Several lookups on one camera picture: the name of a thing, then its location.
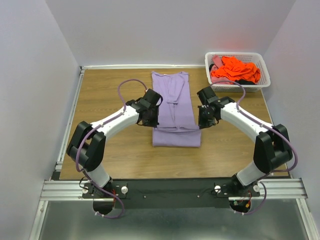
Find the purple t shirt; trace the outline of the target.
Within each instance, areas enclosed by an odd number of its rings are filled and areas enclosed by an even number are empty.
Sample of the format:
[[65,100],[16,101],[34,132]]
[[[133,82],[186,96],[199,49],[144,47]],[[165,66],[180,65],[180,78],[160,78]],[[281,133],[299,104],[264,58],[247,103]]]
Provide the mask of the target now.
[[201,130],[195,122],[190,95],[189,74],[178,72],[151,74],[153,90],[163,101],[159,106],[158,126],[152,131],[154,147],[201,146]]

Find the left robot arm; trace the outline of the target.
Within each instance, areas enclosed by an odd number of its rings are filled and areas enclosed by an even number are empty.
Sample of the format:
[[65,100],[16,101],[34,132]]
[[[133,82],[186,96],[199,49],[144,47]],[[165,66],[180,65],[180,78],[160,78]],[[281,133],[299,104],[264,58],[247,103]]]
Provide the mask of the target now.
[[75,162],[78,172],[89,180],[82,192],[105,198],[109,195],[126,198],[128,186],[113,183],[112,177],[104,170],[107,141],[131,125],[156,128],[159,124],[159,107],[163,97],[152,89],[147,89],[143,97],[129,100],[117,112],[92,123],[80,122],[69,142],[66,153]]

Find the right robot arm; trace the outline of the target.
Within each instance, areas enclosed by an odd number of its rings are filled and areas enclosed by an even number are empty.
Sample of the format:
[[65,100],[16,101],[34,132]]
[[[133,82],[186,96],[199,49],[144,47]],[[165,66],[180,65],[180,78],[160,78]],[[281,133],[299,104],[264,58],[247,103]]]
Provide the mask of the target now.
[[201,102],[198,106],[200,129],[215,126],[220,120],[224,120],[254,142],[252,162],[234,174],[226,184],[215,187],[217,195],[241,196],[250,186],[293,158],[293,148],[284,125],[262,121],[241,108],[232,98],[219,98],[210,86],[198,91],[197,96]]

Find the orange t shirt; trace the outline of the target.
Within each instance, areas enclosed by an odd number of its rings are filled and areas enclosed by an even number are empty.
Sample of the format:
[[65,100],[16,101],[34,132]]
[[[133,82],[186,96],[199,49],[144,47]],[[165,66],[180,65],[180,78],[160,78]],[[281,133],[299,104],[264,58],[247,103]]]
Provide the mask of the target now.
[[209,75],[212,83],[229,80],[241,85],[256,85],[261,78],[260,69],[253,63],[244,63],[234,56],[214,55]]

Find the pink t shirt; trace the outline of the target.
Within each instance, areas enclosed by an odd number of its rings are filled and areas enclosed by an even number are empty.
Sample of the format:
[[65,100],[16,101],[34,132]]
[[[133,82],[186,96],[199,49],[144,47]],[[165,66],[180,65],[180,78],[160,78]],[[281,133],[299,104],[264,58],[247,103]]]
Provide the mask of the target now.
[[210,70],[210,79],[212,83],[223,84],[222,81],[228,81],[227,74],[224,71],[224,63],[218,55],[212,57],[213,66]]

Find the white plastic laundry basket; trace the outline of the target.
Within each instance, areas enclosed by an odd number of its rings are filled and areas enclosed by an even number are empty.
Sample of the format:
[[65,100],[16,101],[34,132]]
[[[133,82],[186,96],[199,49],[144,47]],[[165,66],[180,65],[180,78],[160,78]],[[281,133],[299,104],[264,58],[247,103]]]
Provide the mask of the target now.
[[209,84],[218,92],[257,92],[271,85],[266,63],[255,52],[208,52],[205,68]]

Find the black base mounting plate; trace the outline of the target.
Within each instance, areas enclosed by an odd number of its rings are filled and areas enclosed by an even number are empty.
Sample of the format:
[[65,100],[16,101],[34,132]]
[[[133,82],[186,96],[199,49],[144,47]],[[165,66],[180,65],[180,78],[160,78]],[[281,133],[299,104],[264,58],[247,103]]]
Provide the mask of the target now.
[[260,196],[257,182],[243,187],[234,178],[115,179],[105,190],[86,182],[84,199],[102,214],[112,209],[232,208],[247,213],[253,197]]

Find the aluminium frame rail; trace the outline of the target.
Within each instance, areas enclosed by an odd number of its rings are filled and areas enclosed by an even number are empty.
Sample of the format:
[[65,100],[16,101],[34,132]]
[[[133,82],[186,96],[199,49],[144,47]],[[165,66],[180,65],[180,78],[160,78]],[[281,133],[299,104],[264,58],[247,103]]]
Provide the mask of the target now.
[[[140,198],[158,196],[160,198],[181,197],[186,195],[192,199],[203,198],[205,195],[236,199],[307,199],[308,195],[301,179],[271,177],[254,183],[238,195],[227,196],[216,194],[215,187],[226,184],[225,178],[173,178],[173,179],[122,179],[115,180],[117,186],[127,185],[126,198],[133,195]],[[84,199],[106,199],[97,195],[84,194],[82,186],[89,184],[88,180],[50,180],[43,184],[40,199],[42,201],[76,201]]]

